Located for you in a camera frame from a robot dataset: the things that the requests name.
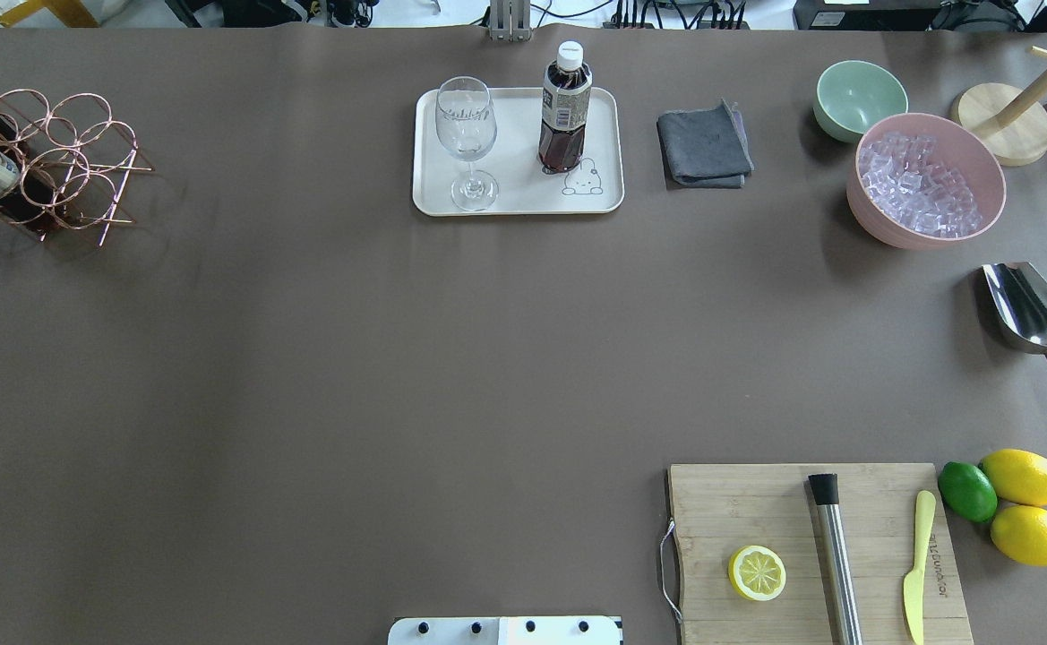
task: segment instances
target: yellow object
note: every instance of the yellow object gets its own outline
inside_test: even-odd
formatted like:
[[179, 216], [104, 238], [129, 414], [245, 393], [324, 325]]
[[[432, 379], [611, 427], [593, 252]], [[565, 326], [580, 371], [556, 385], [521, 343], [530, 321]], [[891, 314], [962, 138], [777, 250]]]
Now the yellow object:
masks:
[[1035, 506], [1009, 506], [997, 513], [989, 530], [1002, 554], [1022, 564], [1047, 568], [1047, 511]]
[[97, 21], [81, 0], [25, 0], [0, 16], [0, 25], [13, 26], [25, 18], [48, 9], [66, 26], [97, 26]]
[[743, 598], [774, 600], [785, 588], [785, 564], [778, 554], [752, 543], [731, 556], [729, 578]]
[[1027, 449], [1005, 448], [981, 460], [981, 470], [1000, 498], [1047, 506], [1047, 459]]
[[905, 598], [905, 623], [909, 636], [917, 645], [926, 645], [926, 624], [921, 610], [926, 595], [926, 561], [929, 559], [929, 536], [933, 534], [933, 514], [937, 497], [928, 490], [917, 493], [913, 513], [913, 568], [905, 574], [901, 595]]

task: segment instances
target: wooden cutting board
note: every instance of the wooden cutting board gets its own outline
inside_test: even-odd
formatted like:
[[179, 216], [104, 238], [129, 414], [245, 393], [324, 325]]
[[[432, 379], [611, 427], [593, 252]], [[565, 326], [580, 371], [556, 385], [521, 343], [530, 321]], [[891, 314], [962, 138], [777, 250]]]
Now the wooden cutting board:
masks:
[[[670, 499], [683, 645], [838, 642], [817, 507], [806, 485], [815, 473], [838, 473], [866, 645], [912, 642], [901, 580], [913, 566], [914, 503], [921, 489], [938, 499], [926, 568], [926, 645], [973, 644], [932, 464], [675, 464]], [[768, 547], [784, 561], [784, 592], [767, 603], [747, 600], [729, 584], [729, 558], [748, 543]]]

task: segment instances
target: cutting board handle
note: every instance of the cutting board handle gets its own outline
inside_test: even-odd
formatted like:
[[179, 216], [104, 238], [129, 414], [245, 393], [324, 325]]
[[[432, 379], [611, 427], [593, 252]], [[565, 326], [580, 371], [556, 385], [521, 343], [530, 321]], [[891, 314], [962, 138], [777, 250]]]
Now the cutting board handle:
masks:
[[666, 603], [670, 605], [671, 611], [674, 611], [674, 622], [683, 624], [683, 611], [678, 608], [677, 604], [674, 604], [670, 593], [666, 591], [666, 540], [670, 539], [670, 535], [673, 534], [674, 518], [670, 518], [670, 522], [666, 524], [666, 534], [659, 541], [659, 583], [662, 584], [663, 598], [666, 598]]

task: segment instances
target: cartoon bunny drawing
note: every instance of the cartoon bunny drawing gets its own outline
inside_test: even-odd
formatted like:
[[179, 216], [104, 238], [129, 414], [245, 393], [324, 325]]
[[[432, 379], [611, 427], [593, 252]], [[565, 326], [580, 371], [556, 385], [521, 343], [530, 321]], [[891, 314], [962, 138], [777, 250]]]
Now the cartoon bunny drawing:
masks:
[[593, 158], [583, 158], [563, 178], [564, 196], [601, 196], [602, 178]]

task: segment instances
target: glass stem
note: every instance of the glass stem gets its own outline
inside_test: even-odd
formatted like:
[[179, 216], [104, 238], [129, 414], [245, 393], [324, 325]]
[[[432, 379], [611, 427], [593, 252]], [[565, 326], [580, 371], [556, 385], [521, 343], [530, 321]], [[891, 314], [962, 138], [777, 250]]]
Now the glass stem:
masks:
[[483, 192], [483, 181], [474, 175], [474, 162], [467, 162], [467, 195], [477, 196]]

